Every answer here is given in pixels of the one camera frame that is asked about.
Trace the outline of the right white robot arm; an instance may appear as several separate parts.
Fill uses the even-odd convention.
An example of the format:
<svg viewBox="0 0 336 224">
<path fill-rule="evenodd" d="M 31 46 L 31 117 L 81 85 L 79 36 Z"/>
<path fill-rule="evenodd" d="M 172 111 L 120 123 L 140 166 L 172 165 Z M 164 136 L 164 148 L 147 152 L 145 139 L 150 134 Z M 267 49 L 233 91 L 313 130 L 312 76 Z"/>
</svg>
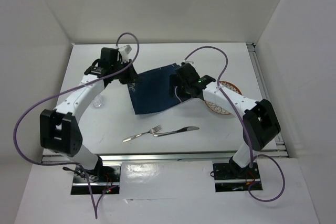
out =
<svg viewBox="0 0 336 224">
<path fill-rule="evenodd" d="M 221 85 L 214 78 L 200 77 L 189 63 L 182 63 L 169 78 L 169 93 L 180 98 L 198 98 L 213 103 L 243 124 L 244 143 L 229 160 L 229 172 L 235 178 L 247 172 L 253 158 L 281 131 L 270 101 L 256 101 Z"/>
</svg>

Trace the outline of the blue fish placemat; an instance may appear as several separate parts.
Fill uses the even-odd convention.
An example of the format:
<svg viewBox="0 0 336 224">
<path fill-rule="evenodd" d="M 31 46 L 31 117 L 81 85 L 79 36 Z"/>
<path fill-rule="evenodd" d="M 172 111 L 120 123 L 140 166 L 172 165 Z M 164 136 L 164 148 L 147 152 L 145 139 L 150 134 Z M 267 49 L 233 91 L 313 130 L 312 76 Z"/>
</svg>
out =
<svg viewBox="0 0 336 224">
<path fill-rule="evenodd" d="M 170 95 L 170 75 L 179 67 L 176 63 L 138 74 L 136 83 L 128 84 L 128 91 L 136 115 L 165 111 L 189 97 L 177 93 Z"/>
</svg>

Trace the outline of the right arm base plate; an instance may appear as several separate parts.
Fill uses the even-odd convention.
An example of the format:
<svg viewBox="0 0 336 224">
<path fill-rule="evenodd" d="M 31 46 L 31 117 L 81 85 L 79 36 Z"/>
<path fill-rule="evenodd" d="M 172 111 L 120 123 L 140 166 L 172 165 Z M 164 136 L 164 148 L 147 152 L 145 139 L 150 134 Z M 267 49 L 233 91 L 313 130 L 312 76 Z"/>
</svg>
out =
<svg viewBox="0 0 336 224">
<path fill-rule="evenodd" d="M 214 179 L 217 193 L 248 191 L 250 185 L 252 185 L 251 190 L 263 188 L 257 163 L 254 163 L 253 168 L 248 167 L 239 175 L 232 173 L 228 163 L 215 163 L 210 176 Z"/>
</svg>

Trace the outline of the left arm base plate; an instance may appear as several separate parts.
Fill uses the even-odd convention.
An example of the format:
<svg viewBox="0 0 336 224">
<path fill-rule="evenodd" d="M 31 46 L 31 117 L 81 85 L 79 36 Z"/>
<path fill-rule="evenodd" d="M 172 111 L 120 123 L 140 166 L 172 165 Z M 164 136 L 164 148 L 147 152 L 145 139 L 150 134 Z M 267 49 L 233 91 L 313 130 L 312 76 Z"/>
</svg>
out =
<svg viewBox="0 0 336 224">
<path fill-rule="evenodd" d="M 89 195 L 88 183 L 82 169 L 76 166 L 75 169 L 71 169 L 74 173 L 71 195 Z M 91 184 L 92 193 L 94 195 L 101 194 L 104 190 L 108 190 L 106 194 L 119 194 L 120 193 L 120 175 L 121 166 L 108 166 L 107 171 L 102 175 L 93 176 L 88 173 L 88 177 Z"/>
</svg>

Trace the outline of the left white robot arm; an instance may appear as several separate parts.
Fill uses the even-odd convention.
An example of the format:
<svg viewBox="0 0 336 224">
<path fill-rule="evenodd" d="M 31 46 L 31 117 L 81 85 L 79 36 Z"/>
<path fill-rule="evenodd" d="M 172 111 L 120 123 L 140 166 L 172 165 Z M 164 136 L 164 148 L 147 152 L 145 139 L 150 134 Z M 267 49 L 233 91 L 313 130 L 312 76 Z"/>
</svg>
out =
<svg viewBox="0 0 336 224">
<path fill-rule="evenodd" d="M 85 176 L 99 181 L 108 169 L 103 166 L 99 155 L 89 151 L 83 144 L 79 121 L 92 101 L 113 80 L 121 84 L 133 83 L 138 75 L 131 65 L 131 46 L 101 49 L 96 59 L 84 72 L 79 89 L 53 110 L 40 114 L 40 144 L 43 148 L 69 158 L 82 166 Z"/>
</svg>

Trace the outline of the silver fork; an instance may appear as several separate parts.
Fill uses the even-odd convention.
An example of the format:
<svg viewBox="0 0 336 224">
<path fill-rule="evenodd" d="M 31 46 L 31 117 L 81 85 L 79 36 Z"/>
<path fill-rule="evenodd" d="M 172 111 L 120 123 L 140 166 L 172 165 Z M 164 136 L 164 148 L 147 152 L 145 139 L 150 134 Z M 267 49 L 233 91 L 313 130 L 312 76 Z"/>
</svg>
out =
<svg viewBox="0 0 336 224">
<path fill-rule="evenodd" d="M 161 129 L 162 129 L 162 126 L 161 126 L 161 125 L 158 125 L 158 126 L 156 126 L 156 127 L 153 127 L 153 128 L 151 128 L 151 129 L 149 129 L 149 130 L 146 131 L 146 132 L 138 133 L 138 134 L 136 134 L 136 135 L 127 137 L 127 138 L 123 139 L 122 141 L 123 141 L 123 142 L 128 142 L 128 141 L 134 140 L 134 139 L 136 139 L 136 138 L 138 138 L 138 137 L 140 137 L 140 136 L 142 136 L 142 135 L 146 135 L 146 134 L 154 134 L 154 133 L 159 132 Z"/>
</svg>

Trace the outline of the silver table knife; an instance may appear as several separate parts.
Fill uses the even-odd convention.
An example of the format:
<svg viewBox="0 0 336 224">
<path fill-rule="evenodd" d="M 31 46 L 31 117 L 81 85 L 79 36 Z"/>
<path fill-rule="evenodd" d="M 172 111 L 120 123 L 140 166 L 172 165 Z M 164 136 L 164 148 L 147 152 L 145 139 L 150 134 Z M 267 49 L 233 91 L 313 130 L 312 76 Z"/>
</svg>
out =
<svg viewBox="0 0 336 224">
<path fill-rule="evenodd" d="M 172 135 L 172 134 L 184 133 L 184 132 L 189 132 L 189 131 L 196 131 L 196 130 L 199 130 L 199 129 L 200 128 L 197 127 L 197 126 L 187 126 L 187 127 L 181 128 L 179 130 L 175 130 L 175 131 L 155 133 L 155 134 L 153 134 L 153 136 L 154 137 L 168 136 L 168 135 Z"/>
</svg>

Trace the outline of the clear drinking glass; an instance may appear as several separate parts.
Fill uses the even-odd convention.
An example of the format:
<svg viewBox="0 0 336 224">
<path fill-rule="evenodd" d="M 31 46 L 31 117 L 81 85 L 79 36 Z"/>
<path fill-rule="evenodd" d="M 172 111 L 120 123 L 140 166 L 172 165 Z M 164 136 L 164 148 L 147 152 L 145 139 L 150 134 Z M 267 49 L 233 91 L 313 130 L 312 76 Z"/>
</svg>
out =
<svg viewBox="0 0 336 224">
<path fill-rule="evenodd" d="M 97 95 L 91 102 L 91 105 L 95 109 L 101 108 L 103 106 L 103 96 L 101 94 Z"/>
</svg>

